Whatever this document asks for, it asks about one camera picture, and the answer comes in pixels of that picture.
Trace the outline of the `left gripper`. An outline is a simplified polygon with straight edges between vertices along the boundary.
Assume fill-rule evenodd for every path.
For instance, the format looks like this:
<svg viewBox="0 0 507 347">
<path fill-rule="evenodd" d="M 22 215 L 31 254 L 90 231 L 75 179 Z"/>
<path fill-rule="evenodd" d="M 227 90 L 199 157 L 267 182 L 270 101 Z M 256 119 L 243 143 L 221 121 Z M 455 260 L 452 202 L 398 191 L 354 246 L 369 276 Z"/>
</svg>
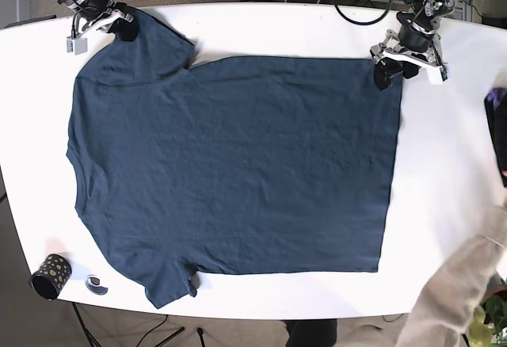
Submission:
<svg viewBox="0 0 507 347">
<path fill-rule="evenodd" d="M 371 47 L 375 64 L 373 81 L 379 90 L 392 86 L 396 78 L 410 79 L 421 69 L 426 71 L 432 85 L 448 80 L 448 67 L 443 60 L 440 19 L 417 20 L 414 16 L 398 16 L 398 32 L 387 30 L 383 42 Z"/>
</svg>

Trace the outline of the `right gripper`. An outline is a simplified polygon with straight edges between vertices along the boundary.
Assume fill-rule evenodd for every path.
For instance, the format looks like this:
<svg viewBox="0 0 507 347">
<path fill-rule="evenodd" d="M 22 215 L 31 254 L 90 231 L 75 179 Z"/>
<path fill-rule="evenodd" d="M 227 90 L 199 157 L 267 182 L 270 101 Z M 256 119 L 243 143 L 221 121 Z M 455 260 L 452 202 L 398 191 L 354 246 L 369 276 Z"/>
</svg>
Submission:
<svg viewBox="0 0 507 347">
<path fill-rule="evenodd" d="M 132 42 L 139 34 L 139 21 L 123 3 L 109 3 L 94 19 L 86 19 L 85 10 L 72 17 L 71 34 L 67 37 L 67 53 L 80 55 L 88 50 L 86 35 L 92 30 L 113 33 L 118 40 Z"/>
</svg>

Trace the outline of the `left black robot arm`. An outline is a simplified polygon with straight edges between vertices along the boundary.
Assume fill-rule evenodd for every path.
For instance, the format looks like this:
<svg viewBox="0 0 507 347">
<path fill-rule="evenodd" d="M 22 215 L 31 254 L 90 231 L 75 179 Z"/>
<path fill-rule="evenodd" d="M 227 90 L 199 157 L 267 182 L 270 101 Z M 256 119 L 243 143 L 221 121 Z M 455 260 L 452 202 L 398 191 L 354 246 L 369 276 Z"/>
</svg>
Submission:
<svg viewBox="0 0 507 347">
<path fill-rule="evenodd" d="M 398 12 L 398 32 L 386 31 L 383 42 L 371 47 L 375 64 L 373 80 L 385 90 L 398 77 L 410 79 L 426 71 L 429 82 L 440 85 L 448 79 L 448 66 L 440 45 L 440 19 L 452 13 L 455 0 L 409 0 L 411 13 Z"/>
</svg>

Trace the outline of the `beige sweater sleeve forearm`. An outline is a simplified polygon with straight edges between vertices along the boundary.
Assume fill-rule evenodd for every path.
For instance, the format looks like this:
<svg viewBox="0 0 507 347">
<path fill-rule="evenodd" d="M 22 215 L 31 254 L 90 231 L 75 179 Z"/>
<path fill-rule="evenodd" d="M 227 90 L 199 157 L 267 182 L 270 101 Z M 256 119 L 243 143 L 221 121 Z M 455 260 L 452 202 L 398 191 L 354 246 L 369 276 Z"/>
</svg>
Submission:
<svg viewBox="0 0 507 347">
<path fill-rule="evenodd" d="M 506 208 L 485 212 L 478 233 L 469 238 L 427 281 L 398 339 L 362 325 L 338 346 L 457 346 L 486 293 L 506 251 Z"/>
</svg>

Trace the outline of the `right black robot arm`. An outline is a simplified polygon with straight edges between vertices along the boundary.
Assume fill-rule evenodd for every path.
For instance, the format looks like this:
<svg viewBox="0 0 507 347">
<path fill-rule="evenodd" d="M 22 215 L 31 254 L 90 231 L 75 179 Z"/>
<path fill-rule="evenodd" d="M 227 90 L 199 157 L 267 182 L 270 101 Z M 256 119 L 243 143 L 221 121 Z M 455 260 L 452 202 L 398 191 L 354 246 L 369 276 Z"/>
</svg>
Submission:
<svg viewBox="0 0 507 347">
<path fill-rule="evenodd" d="M 71 34 L 67 51 L 74 55 L 87 52 L 88 31 L 112 33 L 122 41 L 133 41 L 139 33 L 139 22 L 129 7 L 117 0 L 58 0 L 72 10 Z"/>
</svg>

